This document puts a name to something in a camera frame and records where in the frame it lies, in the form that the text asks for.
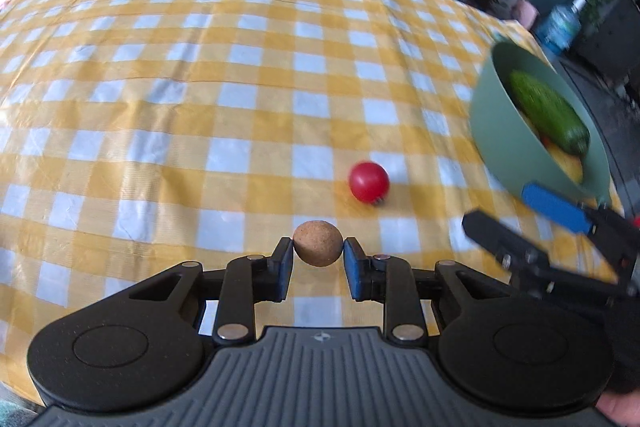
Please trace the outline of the person's right hand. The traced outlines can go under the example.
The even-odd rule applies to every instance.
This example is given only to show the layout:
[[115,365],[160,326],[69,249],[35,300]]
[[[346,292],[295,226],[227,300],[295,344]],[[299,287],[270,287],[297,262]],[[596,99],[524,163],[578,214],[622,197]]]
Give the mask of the person's right hand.
[[597,402],[597,409],[621,426],[640,426],[640,391],[605,392]]

